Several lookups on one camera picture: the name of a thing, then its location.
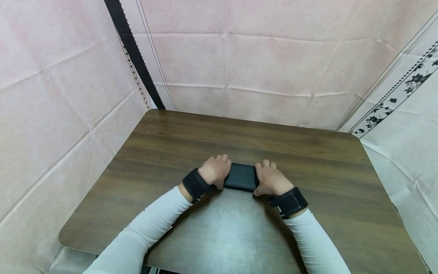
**black wrist strap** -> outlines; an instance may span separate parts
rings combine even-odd
[[[282,219],[287,219],[290,215],[300,212],[309,205],[297,187],[283,195],[274,195],[268,201],[272,207],[277,207]]]
[[[199,174],[197,168],[184,177],[183,185],[190,196],[193,197],[193,203],[199,201],[204,194],[210,192],[212,189],[212,186],[207,184],[204,178]]]

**forearm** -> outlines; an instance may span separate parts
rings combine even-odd
[[[337,248],[309,209],[284,222],[293,232],[309,274],[350,273]]]
[[[102,252],[85,274],[140,273],[143,258],[192,204],[174,187],[145,208]]]

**wood grain surface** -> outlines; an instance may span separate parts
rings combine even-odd
[[[151,110],[65,224],[62,245],[99,254],[210,156],[269,159],[298,186],[352,273],[426,273],[361,143],[349,134]],[[145,263],[180,273],[305,273],[266,197],[224,189],[185,212]]]

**black smartphone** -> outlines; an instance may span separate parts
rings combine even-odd
[[[259,181],[254,166],[246,164],[231,164],[231,170],[225,178],[224,187],[253,192],[258,187]]]

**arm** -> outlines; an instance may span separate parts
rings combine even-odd
[[[255,165],[260,185],[255,196],[262,194],[280,196],[294,188],[294,185],[276,168],[275,163],[263,161],[263,167]],[[347,274],[347,265],[327,233],[309,209],[289,216],[284,220],[293,232],[301,257],[309,274]]]
[[[223,188],[223,180],[230,172],[228,156],[211,157],[199,174],[209,185]],[[84,274],[138,274],[143,258],[169,229],[175,220],[192,204],[193,197],[183,184],[179,184],[145,208],[105,248]]]

